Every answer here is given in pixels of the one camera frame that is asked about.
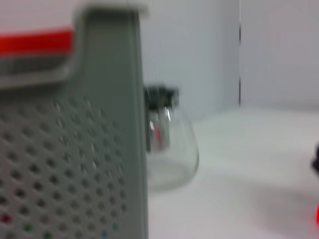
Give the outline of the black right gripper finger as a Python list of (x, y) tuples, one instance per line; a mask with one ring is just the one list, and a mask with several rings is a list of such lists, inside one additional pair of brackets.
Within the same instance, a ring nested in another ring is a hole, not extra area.
[(317, 144), (314, 151), (314, 157), (311, 161), (311, 169), (316, 176), (319, 176), (319, 145)]

